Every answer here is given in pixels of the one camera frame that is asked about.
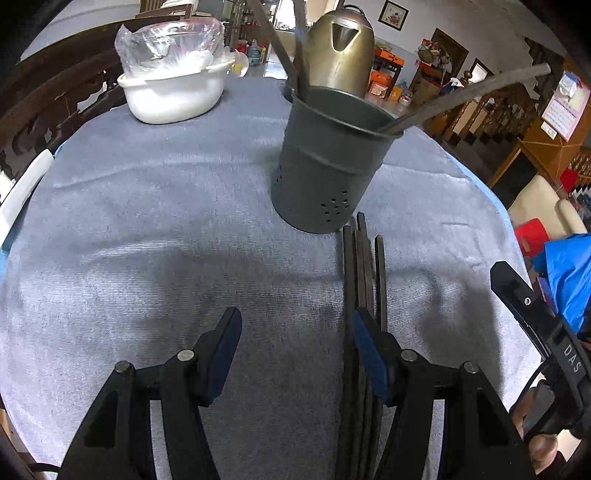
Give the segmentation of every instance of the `white plastic basin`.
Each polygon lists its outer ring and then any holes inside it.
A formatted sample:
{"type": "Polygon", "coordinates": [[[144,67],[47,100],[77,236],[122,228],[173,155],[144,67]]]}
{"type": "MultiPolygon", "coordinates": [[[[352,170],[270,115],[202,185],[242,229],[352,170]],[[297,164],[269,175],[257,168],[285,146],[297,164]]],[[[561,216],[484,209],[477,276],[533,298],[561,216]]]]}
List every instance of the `white plastic basin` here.
{"type": "Polygon", "coordinates": [[[211,110],[222,95],[235,60],[206,67],[198,73],[156,80],[128,79],[123,88],[134,116],[147,124],[180,122],[211,110]]]}

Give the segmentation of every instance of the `wooden chair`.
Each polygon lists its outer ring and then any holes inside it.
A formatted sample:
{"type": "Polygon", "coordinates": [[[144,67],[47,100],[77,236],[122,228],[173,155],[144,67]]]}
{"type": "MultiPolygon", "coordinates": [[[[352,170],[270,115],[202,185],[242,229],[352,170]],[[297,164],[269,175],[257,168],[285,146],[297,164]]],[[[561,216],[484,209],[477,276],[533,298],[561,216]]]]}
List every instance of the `wooden chair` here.
{"type": "Polygon", "coordinates": [[[173,7],[156,8],[154,10],[142,11],[135,18],[166,17],[168,15],[180,16],[180,18],[191,18],[193,4],[175,5],[173,7]]]}
{"type": "Polygon", "coordinates": [[[18,63],[0,91],[0,168],[18,180],[48,148],[54,153],[88,120],[125,103],[117,85],[123,68],[113,45],[125,25],[131,31],[179,17],[115,22],[64,38],[18,63]],[[78,103],[99,93],[84,110],[78,103]]]}

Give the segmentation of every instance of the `finger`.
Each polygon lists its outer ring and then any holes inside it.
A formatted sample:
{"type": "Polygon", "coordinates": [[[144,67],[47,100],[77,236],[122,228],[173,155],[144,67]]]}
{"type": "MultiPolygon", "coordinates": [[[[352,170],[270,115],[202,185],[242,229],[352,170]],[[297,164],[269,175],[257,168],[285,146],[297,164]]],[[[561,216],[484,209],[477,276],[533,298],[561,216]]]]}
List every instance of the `finger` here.
{"type": "Polygon", "coordinates": [[[523,421],[534,406],[537,392],[538,390],[536,387],[531,387],[521,401],[511,409],[511,419],[513,420],[515,428],[519,432],[519,435],[521,435],[521,438],[523,438],[523,421]]]}
{"type": "Polygon", "coordinates": [[[538,475],[554,462],[556,452],[558,452],[558,440],[555,435],[536,435],[531,439],[528,448],[535,474],[538,475]]]}

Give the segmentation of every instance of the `blue plastic bag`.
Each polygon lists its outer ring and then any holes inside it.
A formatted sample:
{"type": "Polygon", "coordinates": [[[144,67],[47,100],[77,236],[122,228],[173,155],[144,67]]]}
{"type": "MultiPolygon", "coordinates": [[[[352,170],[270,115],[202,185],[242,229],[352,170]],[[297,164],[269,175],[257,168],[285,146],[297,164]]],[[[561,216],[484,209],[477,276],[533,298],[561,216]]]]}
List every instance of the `blue plastic bag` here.
{"type": "Polygon", "coordinates": [[[578,333],[591,296],[591,234],[545,243],[544,251],[534,258],[534,268],[547,276],[558,313],[578,333]]]}

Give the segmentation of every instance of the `beige chair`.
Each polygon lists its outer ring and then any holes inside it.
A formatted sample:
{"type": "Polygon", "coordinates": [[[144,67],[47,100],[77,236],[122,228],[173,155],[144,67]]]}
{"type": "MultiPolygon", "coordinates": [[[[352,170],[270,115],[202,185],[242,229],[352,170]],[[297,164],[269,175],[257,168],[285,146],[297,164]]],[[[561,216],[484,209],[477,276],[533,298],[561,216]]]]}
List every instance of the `beige chair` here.
{"type": "Polygon", "coordinates": [[[548,181],[536,175],[509,207],[514,228],[539,218],[550,240],[587,233],[579,214],[568,200],[561,200],[548,181]]]}

